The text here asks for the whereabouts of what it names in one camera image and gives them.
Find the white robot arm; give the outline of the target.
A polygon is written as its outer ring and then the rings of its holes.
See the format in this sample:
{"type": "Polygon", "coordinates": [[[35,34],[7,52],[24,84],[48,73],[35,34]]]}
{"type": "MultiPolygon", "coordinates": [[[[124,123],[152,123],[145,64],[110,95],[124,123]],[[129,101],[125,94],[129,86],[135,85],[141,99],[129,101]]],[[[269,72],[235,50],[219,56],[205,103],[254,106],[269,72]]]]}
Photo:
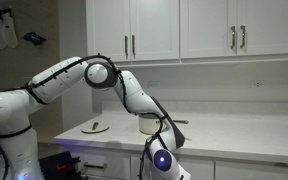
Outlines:
{"type": "Polygon", "coordinates": [[[91,106],[87,87],[112,88],[128,113],[159,120],[160,128],[146,140],[142,158],[163,180],[191,180],[172,154],[185,137],[167,111],[143,91],[131,72],[118,69],[101,54],[63,60],[24,86],[0,92],[0,180],[44,180],[29,116],[59,97],[67,115],[84,114],[91,106]]]}

